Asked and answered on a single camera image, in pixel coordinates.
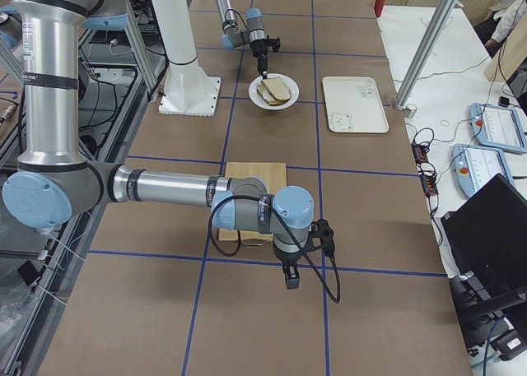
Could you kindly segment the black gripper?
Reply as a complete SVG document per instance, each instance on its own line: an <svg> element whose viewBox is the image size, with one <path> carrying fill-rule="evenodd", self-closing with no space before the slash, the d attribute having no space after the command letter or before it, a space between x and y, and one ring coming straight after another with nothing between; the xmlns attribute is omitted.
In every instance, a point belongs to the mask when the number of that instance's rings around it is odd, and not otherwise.
<svg viewBox="0 0 527 376"><path fill-rule="evenodd" d="M296 265L301 258L301 252L289 253L282 251L280 248L275 248L274 255L282 263L286 288L288 290L298 289L300 285L300 273Z"/></svg>
<svg viewBox="0 0 527 376"><path fill-rule="evenodd" d="M268 78L268 41L256 39L250 43L251 53L257 58L257 70L263 79Z"/></svg>

